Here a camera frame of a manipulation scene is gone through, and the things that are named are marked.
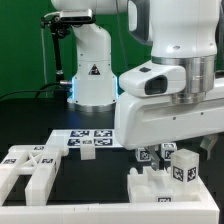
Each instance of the white block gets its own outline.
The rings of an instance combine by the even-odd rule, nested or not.
[[[60,148],[62,156],[67,156],[69,153],[67,147],[69,136],[55,136],[55,133],[53,134],[54,135],[51,135],[50,138],[47,140],[46,147],[53,148],[53,151],[54,148]]]
[[[3,205],[19,175],[17,167],[26,162],[26,152],[9,152],[0,164],[0,206]]]
[[[138,162],[147,162],[151,161],[151,156],[149,151],[145,150],[145,148],[138,148],[135,150],[135,156]]]
[[[81,160],[96,159],[95,144],[92,137],[84,136],[80,139]]]
[[[0,207],[1,224],[218,224],[214,201]]]
[[[171,178],[184,184],[197,182],[199,154],[181,149],[171,155]]]
[[[61,162],[61,152],[46,151],[26,189],[28,206],[44,206],[51,192]]]
[[[15,145],[9,149],[9,152],[32,152],[39,153],[46,150],[45,145]]]

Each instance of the cable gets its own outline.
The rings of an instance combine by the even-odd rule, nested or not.
[[[44,18],[47,18],[48,16],[58,16],[59,15],[59,12],[51,12],[51,13],[48,13],[44,16]]]
[[[45,90],[45,89],[47,89],[48,87],[51,87],[51,86],[60,86],[60,83],[59,82],[48,83],[48,84],[42,86],[39,89],[39,91]],[[41,94],[41,92],[37,92],[34,98],[38,98],[40,94]]]
[[[40,92],[40,93],[46,93],[46,92],[58,92],[58,91],[69,91],[67,89],[54,89],[54,90],[23,90],[23,91],[16,91],[16,92],[11,92],[11,93],[7,93],[3,96],[0,97],[0,101],[3,100],[3,98],[7,97],[7,96],[10,96],[10,95],[13,95],[13,94],[21,94],[21,93],[37,93],[37,92]]]
[[[47,63],[46,63],[46,48],[45,48],[45,39],[44,39],[44,29],[41,29],[41,42],[43,50],[43,66],[44,66],[44,83],[47,84]]]
[[[219,18],[219,55],[221,57],[221,69],[224,69],[224,13],[222,1],[220,2],[220,18]]]
[[[128,71],[128,61],[127,61],[126,51],[125,51],[125,47],[124,47],[123,35],[121,32],[121,21],[120,21],[118,0],[116,0],[116,10],[117,10],[118,33],[119,33],[119,38],[120,38],[121,50],[122,50],[122,54],[123,54],[123,58],[124,58],[125,68],[126,68],[126,71]]]

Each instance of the warning label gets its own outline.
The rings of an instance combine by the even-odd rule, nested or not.
[[[100,75],[99,69],[97,66],[94,64],[92,69],[89,72],[89,75]]]

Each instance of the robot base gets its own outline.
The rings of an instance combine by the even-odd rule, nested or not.
[[[81,105],[77,103],[72,103],[68,99],[68,108],[71,110],[78,110],[82,112],[88,112],[88,113],[94,113],[94,112],[106,112],[114,110],[116,106],[116,102],[108,105],[99,105],[99,106],[87,106],[87,105]]]

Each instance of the black cable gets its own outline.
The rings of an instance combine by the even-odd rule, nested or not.
[[[45,90],[51,86],[60,86],[60,83],[59,82],[48,83],[48,84],[42,86],[39,90]],[[41,92],[37,92],[34,98],[38,98],[40,94],[41,94]]]
[[[10,95],[13,95],[13,94],[21,94],[21,93],[37,93],[37,92],[39,92],[39,93],[46,93],[46,92],[58,92],[58,91],[69,91],[69,90],[67,90],[67,89],[54,89],[54,90],[23,90],[23,91],[16,91],[16,92],[11,92],[11,93],[7,93],[7,94],[5,94],[5,95],[3,95],[3,96],[1,96],[0,97],[0,101],[3,99],[3,98],[5,98],[5,97],[7,97],[7,96],[10,96]]]
[[[223,13],[223,1],[220,2],[220,16],[218,26],[218,55],[221,58],[221,69],[224,69],[224,13]]]

